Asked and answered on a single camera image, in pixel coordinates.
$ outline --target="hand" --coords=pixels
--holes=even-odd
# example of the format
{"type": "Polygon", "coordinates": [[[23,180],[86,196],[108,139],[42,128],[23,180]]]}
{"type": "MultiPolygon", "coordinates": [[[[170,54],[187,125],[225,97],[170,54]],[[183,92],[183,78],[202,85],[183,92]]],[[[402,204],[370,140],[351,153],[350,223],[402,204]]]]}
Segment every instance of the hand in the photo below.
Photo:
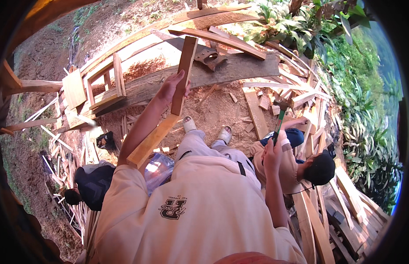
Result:
{"type": "MultiPolygon", "coordinates": [[[[166,105],[172,102],[172,97],[174,96],[176,85],[184,78],[185,71],[181,70],[180,73],[172,74],[168,78],[166,78],[165,82],[162,84],[160,87],[159,91],[156,94],[156,97],[162,100],[166,105]]],[[[185,87],[185,92],[184,96],[188,97],[188,94],[190,93],[190,83],[191,81],[188,81],[187,86],[185,87]]]]}
{"type": "Polygon", "coordinates": [[[298,120],[300,121],[300,125],[305,125],[309,121],[309,119],[306,117],[300,117],[298,120]]]}
{"type": "Polygon", "coordinates": [[[273,140],[270,138],[265,145],[265,150],[261,155],[263,166],[269,170],[279,171],[279,166],[282,161],[282,147],[281,140],[276,141],[276,145],[273,145],[273,140]]]}

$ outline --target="plastic bag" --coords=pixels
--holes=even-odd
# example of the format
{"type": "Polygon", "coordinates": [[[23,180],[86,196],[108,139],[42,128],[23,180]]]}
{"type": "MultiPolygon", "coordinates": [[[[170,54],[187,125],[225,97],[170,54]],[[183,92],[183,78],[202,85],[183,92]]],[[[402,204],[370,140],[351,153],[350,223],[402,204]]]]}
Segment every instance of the plastic bag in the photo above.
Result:
{"type": "Polygon", "coordinates": [[[163,153],[155,153],[144,170],[147,191],[150,195],[172,175],[175,161],[163,153]]]}
{"type": "Polygon", "coordinates": [[[113,140],[113,132],[109,131],[106,134],[102,134],[96,138],[96,146],[100,149],[114,150],[115,141],[113,140]]]}

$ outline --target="hammer head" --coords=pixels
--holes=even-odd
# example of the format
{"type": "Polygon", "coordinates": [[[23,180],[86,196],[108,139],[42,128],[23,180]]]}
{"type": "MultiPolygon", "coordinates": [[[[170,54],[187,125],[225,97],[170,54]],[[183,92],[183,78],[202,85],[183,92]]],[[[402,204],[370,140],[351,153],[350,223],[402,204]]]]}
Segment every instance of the hammer head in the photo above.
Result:
{"type": "Polygon", "coordinates": [[[274,105],[274,106],[279,106],[279,108],[280,108],[282,111],[286,111],[286,110],[288,109],[288,107],[291,108],[290,103],[285,102],[285,101],[276,101],[276,100],[274,100],[274,101],[273,101],[273,105],[274,105]]]}

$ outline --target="gray pants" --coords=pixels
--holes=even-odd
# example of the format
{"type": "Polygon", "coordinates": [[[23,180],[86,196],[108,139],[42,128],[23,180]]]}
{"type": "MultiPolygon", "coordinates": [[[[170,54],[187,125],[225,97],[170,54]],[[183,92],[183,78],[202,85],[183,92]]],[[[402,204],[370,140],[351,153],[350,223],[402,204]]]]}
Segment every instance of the gray pants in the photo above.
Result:
{"type": "Polygon", "coordinates": [[[227,158],[233,162],[240,162],[244,168],[249,169],[255,173],[254,166],[250,160],[244,155],[242,151],[233,149],[225,144],[221,139],[213,141],[209,148],[204,143],[205,134],[202,130],[191,130],[184,135],[181,144],[178,146],[178,151],[175,157],[175,163],[178,162],[181,157],[189,156],[213,156],[227,158]]]}

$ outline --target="black bag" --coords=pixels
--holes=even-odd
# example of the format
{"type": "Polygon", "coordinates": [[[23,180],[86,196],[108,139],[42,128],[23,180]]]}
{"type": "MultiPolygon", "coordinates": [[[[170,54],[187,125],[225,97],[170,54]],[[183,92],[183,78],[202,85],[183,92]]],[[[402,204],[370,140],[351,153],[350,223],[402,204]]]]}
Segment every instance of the black bag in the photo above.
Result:
{"type": "Polygon", "coordinates": [[[100,149],[115,150],[115,141],[113,140],[113,132],[109,131],[96,138],[96,146],[100,149]]]}

